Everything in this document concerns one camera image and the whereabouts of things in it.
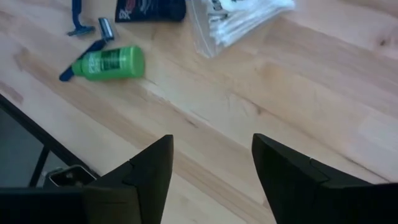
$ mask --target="wooden tabletop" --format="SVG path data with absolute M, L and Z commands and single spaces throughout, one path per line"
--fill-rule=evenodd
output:
M 114 18 L 116 0 L 83 2 L 85 24 Z M 188 17 L 118 24 L 108 48 L 140 46 L 145 78 L 62 83 L 100 33 L 66 36 L 70 1 L 2 0 L 0 94 L 100 174 L 173 134 L 163 223 L 275 223 L 253 133 L 372 183 L 398 181 L 398 4 L 296 3 L 211 60 L 195 52 Z

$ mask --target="dark floor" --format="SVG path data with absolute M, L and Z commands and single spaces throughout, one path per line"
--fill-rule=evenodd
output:
M 43 145 L 0 109 L 0 187 L 27 187 Z M 52 152 L 45 163 L 44 175 L 58 167 L 66 167 Z

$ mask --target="green bottle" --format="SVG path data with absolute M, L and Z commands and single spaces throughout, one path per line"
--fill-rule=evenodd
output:
M 88 80 L 138 78 L 143 76 L 144 54 L 139 47 L 90 52 L 72 65 L 75 75 Z

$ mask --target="plastic bag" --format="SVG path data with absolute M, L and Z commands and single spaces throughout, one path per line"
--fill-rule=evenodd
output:
M 187 0 L 197 51 L 208 58 L 260 24 L 295 7 L 293 0 Z

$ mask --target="black package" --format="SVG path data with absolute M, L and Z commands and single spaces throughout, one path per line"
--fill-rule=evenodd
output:
M 115 22 L 181 22 L 186 13 L 185 0 L 118 0 Z

